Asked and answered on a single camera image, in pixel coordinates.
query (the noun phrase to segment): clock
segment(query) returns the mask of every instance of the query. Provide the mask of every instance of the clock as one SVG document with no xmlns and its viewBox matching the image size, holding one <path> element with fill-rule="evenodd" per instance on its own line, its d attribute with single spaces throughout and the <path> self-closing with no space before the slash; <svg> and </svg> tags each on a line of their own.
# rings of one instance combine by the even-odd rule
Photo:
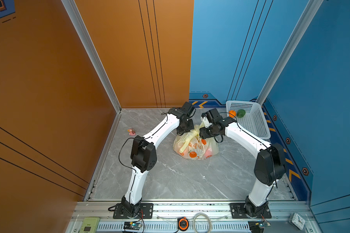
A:
<svg viewBox="0 0 350 233">
<path fill-rule="evenodd" d="M 299 230 L 304 230 L 306 220 L 299 213 L 292 213 L 289 222 Z"/>
</svg>

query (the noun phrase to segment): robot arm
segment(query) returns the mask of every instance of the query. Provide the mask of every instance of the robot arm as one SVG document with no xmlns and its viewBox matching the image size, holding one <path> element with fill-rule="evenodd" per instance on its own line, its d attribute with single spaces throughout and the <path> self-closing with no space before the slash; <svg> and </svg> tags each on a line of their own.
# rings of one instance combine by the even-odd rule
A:
<svg viewBox="0 0 350 233">
<path fill-rule="evenodd" d="M 260 139 L 231 117 L 223 119 L 216 109 L 211 109 L 201 117 L 205 123 L 205 127 L 200 129 L 201 138 L 225 135 L 245 147 L 256 158 L 256 181 L 251 193 L 246 197 L 245 210 L 250 217 L 259 216 L 268 204 L 267 196 L 273 183 L 286 171 L 283 147 L 278 143 L 271 145 Z"/>
<path fill-rule="evenodd" d="M 139 213 L 142 190 L 148 172 L 157 162 L 156 148 L 162 140 L 174 129 L 178 134 L 187 133 L 194 129 L 191 113 L 194 106 L 188 102 L 181 108 L 172 108 L 166 117 L 152 131 L 143 137 L 136 136 L 131 150 L 132 174 L 126 194 L 116 209 L 122 214 L 135 217 Z"/>
</svg>

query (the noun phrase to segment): plastic bag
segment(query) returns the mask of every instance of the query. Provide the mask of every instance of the plastic bag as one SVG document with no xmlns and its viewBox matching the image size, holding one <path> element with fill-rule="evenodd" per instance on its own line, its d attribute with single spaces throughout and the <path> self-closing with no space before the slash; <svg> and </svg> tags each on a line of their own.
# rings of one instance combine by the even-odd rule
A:
<svg viewBox="0 0 350 233">
<path fill-rule="evenodd" d="M 205 127 L 203 122 L 201 125 L 196 124 L 189 133 L 178 135 L 173 144 L 174 151 L 183 158 L 191 160 L 204 160 L 219 153 L 214 138 L 200 138 L 199 133 L 202 127 Z"/>
</svg>

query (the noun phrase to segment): white plastic basket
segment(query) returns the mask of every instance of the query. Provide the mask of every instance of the white plastic basket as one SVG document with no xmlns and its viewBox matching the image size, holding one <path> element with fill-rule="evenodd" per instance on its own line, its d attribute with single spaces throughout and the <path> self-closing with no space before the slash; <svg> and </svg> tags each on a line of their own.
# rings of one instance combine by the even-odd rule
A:
<svg viewBox="0 0 350 233">
<path fill-rule="evenodd" d="M 239 109 L 245 110 L 246 114 L 243 118 L 237 118 L 239 124 L 253 133 L 255 136 L 262 139 L 269 139 L 271 137 L 270 129 L 268 128 L 265 115 L 263 114 L 261 106 L 256 102 L 228 100 L 226 102 L 227 112 L 230 110 Z"/>
</svg>

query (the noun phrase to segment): marble floor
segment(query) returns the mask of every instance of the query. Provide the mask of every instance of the marble floor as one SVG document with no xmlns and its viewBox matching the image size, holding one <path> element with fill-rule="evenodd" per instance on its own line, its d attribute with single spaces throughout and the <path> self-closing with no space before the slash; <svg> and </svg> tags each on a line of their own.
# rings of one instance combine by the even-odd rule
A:
<svg viewBox="0 0 350 233">
<path fill-rule="evenodd" d="M 164 118 L 169 108 L 122 109 L 116 133 L 104 162 L 93 199 L 121 199 L 131 178 L 131 169 L 118 161 L 118 152 L 129 137 L 127 129 L 134 128 L 143 136 Z M 201 123 L 201 113 L 209 108 L 196 108 L 194 124 Z M 253 188 L 254 157 L 240 144 L 228 137 L 219 143 L 219 153 L 205 160 L 186 160 L 173 151 L 176 130 L 157 148 L 157 163 L 150 170 L 144 188 L 143 200 L 149 199 L 234 199 L 244 200 Z M 131 165 L 132 140 L 121 152 L 121 161 Z M 294 200 L 284 179 L 278 182 L 269 199 Z"/>
</svg>

